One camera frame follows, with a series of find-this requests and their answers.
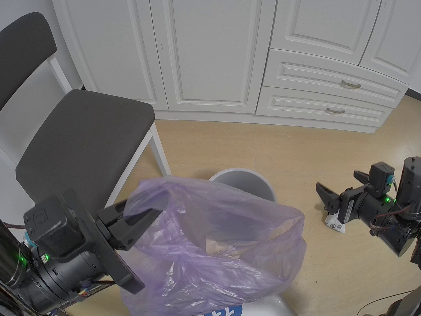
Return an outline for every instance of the wooden floor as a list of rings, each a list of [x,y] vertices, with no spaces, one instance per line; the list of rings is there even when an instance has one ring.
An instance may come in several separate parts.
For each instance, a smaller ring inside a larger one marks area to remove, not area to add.
[[[325,227],[326,212],[314,189],[317,181],[339,193],[357,187],[353,170],[368,172],[377,161],[395,167],[399,181],[403,160],[421,155],[421,102],[405,96],[375,134],[193,121],[157,121],[156,126],[174,175],[209,179],[230,167],[252,169],[271,182],[280,203],[305,214],[307,252],[300,273],[285,292],[299,315],[353,316],[372,300],[421,284],[421,271],[409,262],[413,247],[397,258],[380,239],[370,236],[361,221],[347,224],[345,234]],[[126,198],[140,180],[160,175],[148,148],[119,199]],[[373,303],[361,315],[385,313],[398,298]],[[129,315],[117,287],[67,312]]]

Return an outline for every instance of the blue logo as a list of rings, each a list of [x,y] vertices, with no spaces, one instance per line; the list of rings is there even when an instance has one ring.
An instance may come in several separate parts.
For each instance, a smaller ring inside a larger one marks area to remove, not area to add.
[[[243,306],[239,305],[237,307],[228,307],[211,313],[206,313],[205,316],[241,316],[242,313]]]

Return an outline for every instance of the gray seat cushion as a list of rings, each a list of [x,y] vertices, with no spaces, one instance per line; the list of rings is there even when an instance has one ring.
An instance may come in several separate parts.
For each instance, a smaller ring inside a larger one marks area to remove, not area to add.
[[[30,142],[16,179],[35,203],[72,188],[95,218],[154,120],[150,104],[72,90]]]

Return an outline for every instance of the translucent plastic bag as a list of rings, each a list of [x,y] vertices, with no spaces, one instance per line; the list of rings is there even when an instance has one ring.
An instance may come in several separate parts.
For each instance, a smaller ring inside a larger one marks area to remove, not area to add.
[[[193,316],[285,290],[306,243],[297,209],[207,180],[140,182],[124,216],[163,210],[123,259],[145,283],[122,290],[133,316]]]

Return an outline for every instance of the barcode label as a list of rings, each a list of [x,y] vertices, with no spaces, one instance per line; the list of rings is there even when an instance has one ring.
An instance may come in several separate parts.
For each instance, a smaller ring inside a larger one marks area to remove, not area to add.
[[[346,224],[349,221],[353,206],[354,206],[354,200],[351,200],[350,203],[348,204],[348,209],[346,210],[344,224]]]

